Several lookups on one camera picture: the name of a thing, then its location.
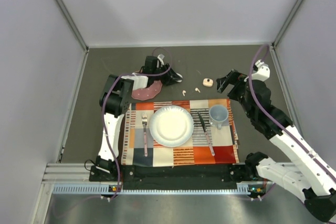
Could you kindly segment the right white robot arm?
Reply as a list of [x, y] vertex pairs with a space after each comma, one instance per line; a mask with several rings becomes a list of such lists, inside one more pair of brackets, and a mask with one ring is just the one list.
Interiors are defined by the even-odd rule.
[[335, 170], [300, 135], [293, 121], [271, 104], [271, 90], [262, 80], [250, 80], [233, 69], [216, 80], [217, 92], [228, 85], [228, 97], [239, 102], [254, 128], [278, 147], [299, 170], [298, 173], [275, 162], [268, 155], [250, 153], [245, 174], [256, 180], [271, 180], [295, 195], [319, 221], [335, 217]]

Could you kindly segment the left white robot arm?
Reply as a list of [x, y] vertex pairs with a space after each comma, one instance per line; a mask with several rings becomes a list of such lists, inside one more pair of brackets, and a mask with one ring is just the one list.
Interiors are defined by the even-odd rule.
[[119, 76], [109, 75], [104, 85], [99, 105], [103, 122], [100, 151], [89, 169], [91, 182], [121, 180], [119, 156], [120, 127], [131, 99], [146, 101], [161, 92], [163, 86], [182, 82], [181, 74], [175, 72], [164, 55], [147, 56], [140, 71]]

